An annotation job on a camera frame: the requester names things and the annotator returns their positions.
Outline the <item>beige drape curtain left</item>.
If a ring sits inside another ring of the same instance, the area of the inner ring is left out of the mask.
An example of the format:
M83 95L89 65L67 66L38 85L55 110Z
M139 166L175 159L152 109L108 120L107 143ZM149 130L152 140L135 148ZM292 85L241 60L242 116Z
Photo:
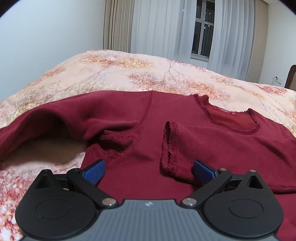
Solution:
M130 52L133 0L105 1L103 48Z

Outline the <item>white sheer curtain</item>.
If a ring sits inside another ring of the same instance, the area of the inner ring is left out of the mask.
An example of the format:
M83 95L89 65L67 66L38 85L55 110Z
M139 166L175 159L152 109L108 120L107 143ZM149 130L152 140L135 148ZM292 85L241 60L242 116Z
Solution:
M188 63L192 56L197 1L135 1L132 53ZM245 80L253 39L254 1L215 1L207 68Z

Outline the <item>dark red long-sleeve sweater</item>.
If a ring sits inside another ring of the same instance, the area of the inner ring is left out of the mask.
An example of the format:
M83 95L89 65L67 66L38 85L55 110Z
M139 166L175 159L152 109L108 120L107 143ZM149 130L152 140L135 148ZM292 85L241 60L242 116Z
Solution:
M201 160L236 174L255 169L284 210L280 240L295 240L295 137L253 109L231 112L208 96L98 91L31 109L1 129L1 158L45 134L86 141L82 167L102 159L99 188L117 200L181 200L201 183Z

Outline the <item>floral peach fleece blanket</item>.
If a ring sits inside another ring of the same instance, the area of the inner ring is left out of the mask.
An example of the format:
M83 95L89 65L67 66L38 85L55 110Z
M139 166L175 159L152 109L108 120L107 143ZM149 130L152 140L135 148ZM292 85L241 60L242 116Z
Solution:
M207 95L211 104L229 111L249 108L295 133L295 92L283 87L245 82L162 57L111 50L92 50L71 57L1 103L1 127L42 104L98 90L156 90ZM85 145L45 138L19 147L1 160L1 240L22 234L15 209L43 169L63 173L79 167Z

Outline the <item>beige drape curtain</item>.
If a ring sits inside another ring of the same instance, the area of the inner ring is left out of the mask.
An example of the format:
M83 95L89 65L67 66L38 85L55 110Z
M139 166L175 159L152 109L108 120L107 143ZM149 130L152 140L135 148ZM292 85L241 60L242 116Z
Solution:
M254 1L254 27L250 60L245 80L259 83L268 37L268 3Z
M103 48L130 52L133 0L105 1Z

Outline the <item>window with white frame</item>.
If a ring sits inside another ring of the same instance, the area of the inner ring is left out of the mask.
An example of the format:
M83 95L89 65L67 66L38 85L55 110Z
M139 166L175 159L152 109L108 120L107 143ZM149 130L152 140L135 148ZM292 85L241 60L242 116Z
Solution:
M215 19L215 1L197 1L192 44L194 58L209 59Z

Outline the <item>beige drape curtain right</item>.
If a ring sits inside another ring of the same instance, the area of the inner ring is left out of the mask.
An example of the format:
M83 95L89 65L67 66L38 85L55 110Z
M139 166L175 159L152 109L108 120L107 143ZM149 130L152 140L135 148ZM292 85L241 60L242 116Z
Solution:
M268 3L254 1L254 27L250 60L245 80L259 83L268 37Z

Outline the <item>brown padded headboard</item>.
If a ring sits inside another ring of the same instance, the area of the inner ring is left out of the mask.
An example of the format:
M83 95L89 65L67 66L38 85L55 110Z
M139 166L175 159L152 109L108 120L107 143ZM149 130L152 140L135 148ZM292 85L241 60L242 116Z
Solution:
M296 91L296 65L292 65L288 72L285 88Z

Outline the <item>white wall socket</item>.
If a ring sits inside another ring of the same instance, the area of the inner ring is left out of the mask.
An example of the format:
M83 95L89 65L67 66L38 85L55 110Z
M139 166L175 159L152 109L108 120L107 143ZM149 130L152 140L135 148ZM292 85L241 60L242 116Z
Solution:
M282 84L282 78L278 77L278 76L275 76L273 78L273 84L274 85L281 85Z

